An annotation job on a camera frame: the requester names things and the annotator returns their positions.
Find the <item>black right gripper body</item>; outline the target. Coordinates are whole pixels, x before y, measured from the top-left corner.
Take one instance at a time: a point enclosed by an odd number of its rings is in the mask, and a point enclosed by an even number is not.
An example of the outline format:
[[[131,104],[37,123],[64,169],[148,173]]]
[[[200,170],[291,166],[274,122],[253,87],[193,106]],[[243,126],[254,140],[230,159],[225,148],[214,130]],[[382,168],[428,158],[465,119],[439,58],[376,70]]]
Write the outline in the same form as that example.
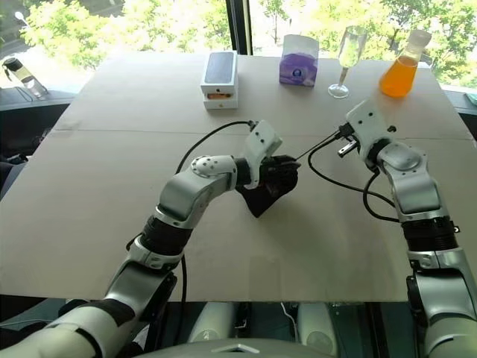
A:
[[[339,157],[345,157],[351,151],[357,149],[358,142],[353,137],[354,130],[350,125],[341,125],[338,127],[338,132],[335,135],[336,140],[345,139],[347,144],[338,150]]]

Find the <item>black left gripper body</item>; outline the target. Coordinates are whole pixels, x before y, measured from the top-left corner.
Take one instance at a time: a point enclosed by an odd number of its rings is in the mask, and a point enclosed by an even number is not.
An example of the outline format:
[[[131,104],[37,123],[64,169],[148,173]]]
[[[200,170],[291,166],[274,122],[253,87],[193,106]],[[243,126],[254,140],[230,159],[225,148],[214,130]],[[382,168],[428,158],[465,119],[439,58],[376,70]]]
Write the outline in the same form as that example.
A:
[[[281,195],[284,180],[288,175],[288,157],[278,155],[266,157],[260,165],[260,184],[264,186],[270,195]]]

